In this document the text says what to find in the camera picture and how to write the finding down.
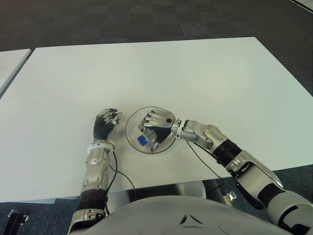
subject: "robotic arm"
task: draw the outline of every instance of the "robotic arm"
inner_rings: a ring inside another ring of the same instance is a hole
[[[166,137],[193,142],[208,149],[217,163],[236,179],[236,186],[256,209],[266,209],[273,224],[295,234],[313,233],[313,204],[295,192],[283,189],[279,178],[247,151],[239,148],[212,125],[175,119],[170,111],[151,110],[142,128],[156,133],[153,152]]]
[[[82,234],[86,229],[106,217],[108,201],[109,153],[114,142],[108,143],[108,135],[122,118],[116,109],[104,109],[97,116],[93,128],[93,143],[87,148],[87,172],[85,174],[78,208],[73,214],[67,234]]]

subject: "white table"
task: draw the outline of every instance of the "white table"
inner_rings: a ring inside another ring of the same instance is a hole
[[[30,49],[0,51],[0,98],[6,85],[23,65]]]
[[[128,144],[126,121],[146,106],[218,126],[272,170],[312,163],[313,98],[255,38],[37,48],[0,100],[0,201],[79,195],[110,107],[124,112],[110,139],[135,187],[215,178],[184,141],[157,155]],[[118,174],[112,190],[130,188]]]

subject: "floor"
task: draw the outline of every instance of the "floor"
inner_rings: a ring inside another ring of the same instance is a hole
[[[312,25],[313,14],[288,0],[1,0],[0,51],[254,36],[313,95]],[[276,173],[286,189],[313,200],[313,165]],[[237,192],[227,178],[230,190]],[[237,195],[234,207],[268,220]],[[16,209],[30,214],[19,234],[66,234],[76,205],[0,203],[0,233]]]

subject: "black cable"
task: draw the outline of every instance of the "black cable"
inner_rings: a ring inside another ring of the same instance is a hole
[[[207,168],[209,168],[221,181],[222,181],[222,183],[220,184],[220,185],[217,185],[215,188],[213,188],[208,194],[207,194],[207,197],[214,191],[214,190],[216,190],[216,189],[218,189],[219,187],[222,187],[223,185],[224,185],[224,180],[217,174],[217,173],[215,173],[215,171],[214,170],[212,170],[212,168],[211,167],[209,167],[199,156],[198,156],[198,154],[195,152],[195,150],[191,147],[191,145],[189,144],[189,142],[188,141],[186,141],[187,142],[187,144],[189,145],[189,147],[192,149],[192,151],[195,153],[195,155],[199,158],[199,160],[207,167]],[[200,145],[198,145],[198,144],[196,144],[196,143],[194,143],[196,146],[198,146],[198,147],[200,147],[202,150],[204,150],[205,152],[207,152],[209,155],[211,155],[211,156],[213,156],[209,151],[207,151],[205,148],[203,148],[202,146],[200,146]]]
[[[114,156],[114,159],[115,159],[115,167],[116,167],[116,169],[117,169],[117,159],[116,159],[116,155],[115,155],[114,152],[112,152],[112,153],[113,153],[113,156]],[[113,178],[112,178],[112,180],[111,180],[111,182],[110,182],[110,184],[109,184],[109,186],[108,186],[107,195],[108,195],[108,192],[109,192],[109,190],[110,190],[110,188],[111,188],[111,186],[112,186],[112,184],[113,184],[113,181],[115,180],[116,174],[117,174],[117,171],[114,173],[114,176],[113,176]]]
[[[133,187],[133,190],[134,190],[135,201],[137,201],[137,192],[136,192],[136,188],[135,188],[134,184],[132,183],[132,181],[130,180],[130,178],[128,178],[128,176],[125,175],[123,172],[114,169],[111,165],[110,165],[110,168],[111,168],[112,170],[116,171],[117,173],[120,173],[121,175],[123,175],[126,179],[128,179],[128,181],[131,183],[131,185],[132,185],[132,187]]]
[[[104,208],[105,208],[105,210],[106,210],[107,214],[109,215],[109,214],[110,214],[110,212],[109,212],[109,209],[108,209],[108,205],[107,205],[107,203],[105,203],[105,204],[104,204]]]

